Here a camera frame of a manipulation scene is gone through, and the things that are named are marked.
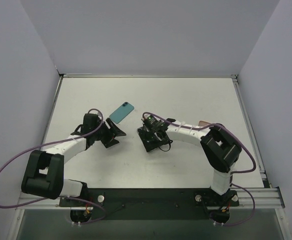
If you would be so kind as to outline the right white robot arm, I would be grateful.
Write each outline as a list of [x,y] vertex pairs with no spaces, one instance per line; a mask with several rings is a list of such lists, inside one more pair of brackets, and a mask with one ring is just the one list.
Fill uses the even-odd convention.
[[173,118],[158,120],[149,115],[142,120],[137,133],[146,152],[169,147],[174,141],[180,141],[201,147],[209,164],[214,169],[210,188],[222,196],[229,191],[232,171],[239,159],[242,147],[224,129],[218,126],[208,128],[179,122]]

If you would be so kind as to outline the clear phone case black insert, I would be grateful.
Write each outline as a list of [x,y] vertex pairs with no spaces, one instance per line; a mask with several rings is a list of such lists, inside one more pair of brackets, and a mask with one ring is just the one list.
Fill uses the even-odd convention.
[[141,132],[142,132],[142,128],[141,128],[141,127],[137,128],[136,132],[137,132],[138,134],[141,133]]

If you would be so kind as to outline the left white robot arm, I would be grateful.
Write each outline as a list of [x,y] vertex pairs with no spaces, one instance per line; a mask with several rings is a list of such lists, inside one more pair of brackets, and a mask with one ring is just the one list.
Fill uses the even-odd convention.
[[94,113],[86,113],[80,124],[66,141],[56,143],[46,150],[30,153],[21,183],[25,194],[47,199],[70,197],[78,206],[87,203],[89,194],[87,184],[64,177],[64,165],[77,154],[86,151],[100,141],[105,148],[119,143],[116,137],[127,134],[120,130],[110,118],[103,120]]

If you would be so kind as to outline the teal phone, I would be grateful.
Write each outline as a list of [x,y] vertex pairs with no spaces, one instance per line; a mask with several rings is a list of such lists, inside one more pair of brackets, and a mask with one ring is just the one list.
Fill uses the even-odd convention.
[[129,102],[122,103],[113,113],[110,114],[109,118],[115,124],[119,124],[124,118],[126,118],[135,107]]

